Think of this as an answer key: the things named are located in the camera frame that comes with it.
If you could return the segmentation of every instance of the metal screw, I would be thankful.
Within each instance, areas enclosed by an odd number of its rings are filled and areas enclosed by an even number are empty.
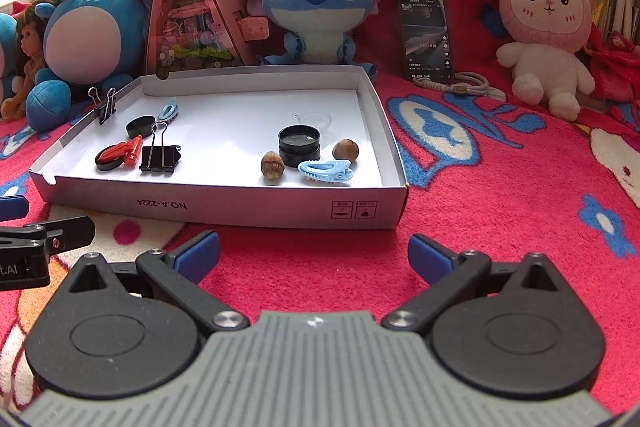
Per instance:
[[[396,328],[408,328],[415,324],[415,314],[406,310],[398,310],[389,313],[386,321]]]
[[[238,312],[218,312],[213,316],[213,323],[219,328],[237,328],[243,319]]]

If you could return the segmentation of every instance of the white tray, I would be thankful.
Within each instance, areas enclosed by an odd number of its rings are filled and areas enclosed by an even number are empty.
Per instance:
[[[100,150],[128,139],[134,118],[158,115],[169,98],[179,115],[164,144],[180,146],[173,174],[95,168]],[[31,167],[46,201],[118,214],[210,224],[283,228],[393,228],[407,186],[398,149],[375,90],[359,66],[225,68],[137,79],[118,93],[103,125],[92,112]],[[321,159],[354,140],[353,178],[339,185],[305,180],[287,168],[276,182],[260,160],[278,151],[278,133],[294,115],[328,114]],[[160,145],[159,136],[156,145]],[[145,139],[151,145],[152,137]]]

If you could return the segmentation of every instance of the stuffed animal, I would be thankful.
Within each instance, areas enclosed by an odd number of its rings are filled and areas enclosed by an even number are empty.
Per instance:
[[[71,110],[72,86],[96,87],[103,95],[122,89],[143,56],[150,0],[58,0],[39,3],[48,19],[44,58],[48,68],[35,75],[26,103],[27,122],[36,132],[64,123]]]
[[[355,64],[356,46],[348,32],[370,14],[379,0],[249,0],[251,15],[266,15],[289,30],[285,55],[261,58],[262,65]],[[360,64],[373,78],[373,64]]]
[[[15,92],[12,84],[15,84],[16,79],[14,73],[16,25],[17,22],[13,17],[0,13],[0,105]]]
[[[546,98],[552,115],[574,121],[576,89],[590,94],[595,88],[574,55],[591,32],[589,0],[500,0],[500,16],[516,41],[497,51],[500,65],[513,68],[513,94],[530,105]]]

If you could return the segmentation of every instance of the phone screen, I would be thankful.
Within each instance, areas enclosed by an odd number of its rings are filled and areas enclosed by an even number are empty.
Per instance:
[[[399,0],[406,74],[452,82],[449,33],[444,0]]]

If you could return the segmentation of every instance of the blue flower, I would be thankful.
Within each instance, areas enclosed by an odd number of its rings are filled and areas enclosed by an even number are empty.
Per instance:
[[[618,214],[603,208],[592,196],[583,196],[582,203],[584,208],[578,212],[578,217],[588,227],[602,232],[609,250],[618,259],[636,255],[636,249],[625,237],[625,227]]]

